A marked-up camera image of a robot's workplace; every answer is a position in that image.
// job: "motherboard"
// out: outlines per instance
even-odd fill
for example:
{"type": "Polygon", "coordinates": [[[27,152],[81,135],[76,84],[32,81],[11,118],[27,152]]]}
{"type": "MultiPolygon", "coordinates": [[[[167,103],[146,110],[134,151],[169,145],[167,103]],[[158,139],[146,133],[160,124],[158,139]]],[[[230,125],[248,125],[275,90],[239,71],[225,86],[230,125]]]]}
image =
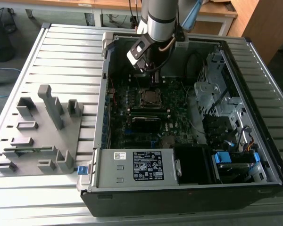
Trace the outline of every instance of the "motherboard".
{"type": "Polygon", "coordinates": [[[149,84],[149,78],[137,75],[109,78],[111,148],[193,143],[181,80],[162,77],[159,84],[149,84]]]}

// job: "gray post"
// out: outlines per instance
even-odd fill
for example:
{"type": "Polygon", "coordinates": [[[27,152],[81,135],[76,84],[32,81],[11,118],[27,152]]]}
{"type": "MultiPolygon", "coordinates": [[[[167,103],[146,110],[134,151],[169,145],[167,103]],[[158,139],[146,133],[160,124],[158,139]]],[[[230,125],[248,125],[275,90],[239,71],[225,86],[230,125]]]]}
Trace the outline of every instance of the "gray post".
{"type": "Polygon", "coordinates": [[[38,90],[39,98],[43,99],[46,106],[46,110],[51,117],[54,125],[57,129],[63,128],[63,121],[60,117],[59,106],[56,106],[56,99],[51,96],[51,87],[50,85],[40,85],[38,90]]]}

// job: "metal rack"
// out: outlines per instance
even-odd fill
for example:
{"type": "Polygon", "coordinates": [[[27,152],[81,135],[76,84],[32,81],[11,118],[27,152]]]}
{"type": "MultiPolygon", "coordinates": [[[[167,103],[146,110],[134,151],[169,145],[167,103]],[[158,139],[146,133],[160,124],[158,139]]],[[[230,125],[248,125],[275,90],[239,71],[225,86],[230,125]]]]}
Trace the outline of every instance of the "metal rack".
{"type": "MultiPolygon", "coordinates": [[[[77,99],[84,104],[75,164],[92,158],[102,74],[102,35],[105,31],[133,30],[51,24],[44,26],[0,116],[0,139],[15,123],[13,113],[20,97],[37,97],[40,84],[50,84],[61,102],[77,99]]],[[[283,94],[258,56],[252,43],[242,38],[191,35],[226,40],[255,98],[269,131],[283,156],[283,94]]],[[[134,218],[95,218],[76,189],[77,173],[54,176],[0,178],[0,219],[5,224],[29,225],[124,225],[176,223],[242,217],[283,215],[283,196],[254,203],[242,210],[153,215],[134,218]]]]}

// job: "sticker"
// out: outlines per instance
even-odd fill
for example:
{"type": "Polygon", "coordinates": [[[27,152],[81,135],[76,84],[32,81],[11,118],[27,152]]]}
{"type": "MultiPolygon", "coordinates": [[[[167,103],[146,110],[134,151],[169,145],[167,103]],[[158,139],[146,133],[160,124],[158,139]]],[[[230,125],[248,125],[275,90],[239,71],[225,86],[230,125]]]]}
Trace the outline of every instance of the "sticker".
{"type": "Polygon", "coordinates": [[[126,152],[114,152],[114,159],[126,159],[126,152]]]}
{"type": "Polygon", "coordinates": [[[164,180],[161,152],[133,152],[133,178],[135,181],[164,180]]]}
{"type": "Polygon", "coordinates": [[[82,3],[79,3],[78,5],[79,5],[79,6],[85,6],[85,7],[91,7],[91,4],[82,4],[82,3]]]}

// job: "power supply label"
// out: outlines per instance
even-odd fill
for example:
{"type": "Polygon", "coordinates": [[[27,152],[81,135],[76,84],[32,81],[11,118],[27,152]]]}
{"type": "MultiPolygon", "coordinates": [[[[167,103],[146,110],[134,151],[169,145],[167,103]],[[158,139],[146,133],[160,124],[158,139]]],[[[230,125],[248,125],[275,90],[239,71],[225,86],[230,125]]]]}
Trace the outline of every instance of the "power supply label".
{"type": "Polygon", "coordinates": [[[135,181],[164,180],[161,152],[133,152],[135,181]]]}

